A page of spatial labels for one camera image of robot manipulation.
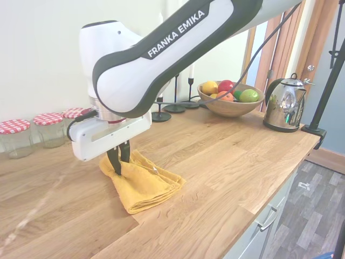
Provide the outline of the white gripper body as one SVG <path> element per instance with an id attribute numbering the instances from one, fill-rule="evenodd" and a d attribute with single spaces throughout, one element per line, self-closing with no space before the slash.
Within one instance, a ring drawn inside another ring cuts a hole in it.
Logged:
<path id="1" fill-rule="evenodd" d="M 97 117 L 86 119 L 72 125 L 68 133 L 76 158 L 89 161 L 150 129 L 151 124 L 151 111 L 148 111 L 139 118 L 117 124 Z"/>

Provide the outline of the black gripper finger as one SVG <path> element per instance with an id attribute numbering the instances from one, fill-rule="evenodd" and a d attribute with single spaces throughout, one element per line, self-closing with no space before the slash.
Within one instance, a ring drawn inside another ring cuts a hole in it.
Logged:
<path id="1" fill-rule="evenodd" d="M 119 150 L 117 147 L 107 151 L 109 162 L 117 175 L 121 176 L 121 163 L 119 161 Z"/>
<path id="2" fill-rule="evenodd" d="M 121 161 L 123 162 L 129 162 L 130 161 L 130 142 L 129 140 L 121 143 L 119 145 L 120 148 L 120 157 L 121 157 Z"/>

